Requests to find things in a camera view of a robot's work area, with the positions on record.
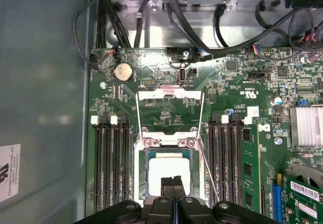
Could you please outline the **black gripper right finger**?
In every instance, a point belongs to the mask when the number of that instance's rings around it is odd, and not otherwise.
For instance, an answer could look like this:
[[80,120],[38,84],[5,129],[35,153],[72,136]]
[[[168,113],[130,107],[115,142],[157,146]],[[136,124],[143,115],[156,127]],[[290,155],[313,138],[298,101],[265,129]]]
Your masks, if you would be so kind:
[[220,201],[208,207],[200,198],[187,196],[180,176],[174,177],[176,223],[277,223],[262,214],[240,205]]

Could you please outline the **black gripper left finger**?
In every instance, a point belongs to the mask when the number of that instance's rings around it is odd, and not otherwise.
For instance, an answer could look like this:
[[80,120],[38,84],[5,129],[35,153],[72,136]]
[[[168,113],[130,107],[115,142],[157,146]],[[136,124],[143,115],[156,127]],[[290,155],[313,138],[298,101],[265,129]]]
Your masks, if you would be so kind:
[[160,196],[147,198],[143,206],[126,200],[101,210],[76,223],[173,223],[175,189],[172,178],[162,178]]

